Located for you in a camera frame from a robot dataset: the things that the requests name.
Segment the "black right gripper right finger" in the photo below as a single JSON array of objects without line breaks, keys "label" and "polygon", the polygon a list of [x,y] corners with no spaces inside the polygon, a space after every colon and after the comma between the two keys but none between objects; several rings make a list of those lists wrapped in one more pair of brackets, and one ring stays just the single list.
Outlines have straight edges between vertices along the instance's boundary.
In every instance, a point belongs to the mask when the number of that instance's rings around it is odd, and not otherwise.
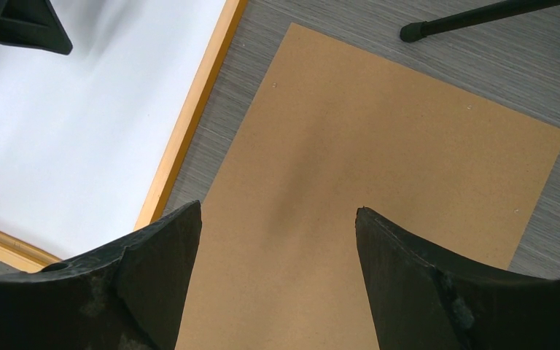
[{"label": "black right gripper right finger", "polygon": [[355,230],[380,349],[560,349],[560,279],[471,260],[367,207]]}]

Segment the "illustrated photo print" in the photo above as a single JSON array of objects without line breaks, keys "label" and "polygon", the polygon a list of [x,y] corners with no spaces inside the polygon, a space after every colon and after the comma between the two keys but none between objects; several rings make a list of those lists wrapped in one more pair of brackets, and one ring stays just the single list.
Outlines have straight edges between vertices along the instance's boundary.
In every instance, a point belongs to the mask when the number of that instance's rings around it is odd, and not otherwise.
[{"label": "illustrated photo print", "polygon": [[0,45],[0,231],[67,259],[133,231],[223,1],[55,1],[69,55]]}]

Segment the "brown backing board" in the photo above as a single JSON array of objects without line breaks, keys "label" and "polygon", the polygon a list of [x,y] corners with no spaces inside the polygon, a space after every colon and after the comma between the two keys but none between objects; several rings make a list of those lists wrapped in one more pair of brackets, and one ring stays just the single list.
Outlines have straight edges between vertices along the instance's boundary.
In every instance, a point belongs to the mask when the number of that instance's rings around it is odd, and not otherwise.
[{"label": "brown backing board", "polygon": [[202,205],[178,349],[377,349],[369,207],[507,268],[560,128],[292,24]]}]

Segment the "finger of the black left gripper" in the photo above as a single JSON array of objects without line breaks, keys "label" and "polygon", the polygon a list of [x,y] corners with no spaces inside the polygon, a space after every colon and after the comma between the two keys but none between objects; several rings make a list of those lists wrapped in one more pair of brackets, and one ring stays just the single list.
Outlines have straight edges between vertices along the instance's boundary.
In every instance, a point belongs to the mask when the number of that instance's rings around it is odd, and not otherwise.
[{"label": "finger of the black left gripper", "polygon": [[0,0],[0,44],[69,55],[73,44],[47,0]]}]

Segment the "black music stand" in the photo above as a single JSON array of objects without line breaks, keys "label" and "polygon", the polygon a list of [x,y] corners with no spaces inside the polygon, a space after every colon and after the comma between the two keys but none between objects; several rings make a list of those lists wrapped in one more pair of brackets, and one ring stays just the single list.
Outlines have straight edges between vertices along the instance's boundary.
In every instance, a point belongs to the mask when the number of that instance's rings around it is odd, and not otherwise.
[{"label": "black music stand", "polygon": [[431,21],[414,22],[400,29],[400,39],[413,43],[428,36],[560,6],[560,0],[509,0]]}]

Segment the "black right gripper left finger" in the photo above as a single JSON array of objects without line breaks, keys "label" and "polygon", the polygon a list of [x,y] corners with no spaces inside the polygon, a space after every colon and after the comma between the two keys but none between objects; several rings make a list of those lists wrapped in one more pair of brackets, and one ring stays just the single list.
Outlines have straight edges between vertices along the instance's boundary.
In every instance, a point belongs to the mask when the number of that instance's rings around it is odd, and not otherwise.
[{"label": "black right gripper left finger", "polygon": [[173,349],[201,227],[191,201],[36,273],[0,275],[0,349]]}]

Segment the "orange wooden picture frame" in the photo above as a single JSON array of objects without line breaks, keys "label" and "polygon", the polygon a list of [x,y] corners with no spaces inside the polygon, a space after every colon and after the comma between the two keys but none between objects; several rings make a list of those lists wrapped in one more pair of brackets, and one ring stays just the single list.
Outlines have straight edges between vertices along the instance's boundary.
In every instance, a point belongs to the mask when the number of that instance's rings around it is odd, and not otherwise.
[{"label": "orange wooden picture frame", "polygon": [[[246,5],[242,0],[224,3],[134,230],[161,218]],[[61,258],[0,231],[0,262],[21,271],[37,272],[60,261]]]}]

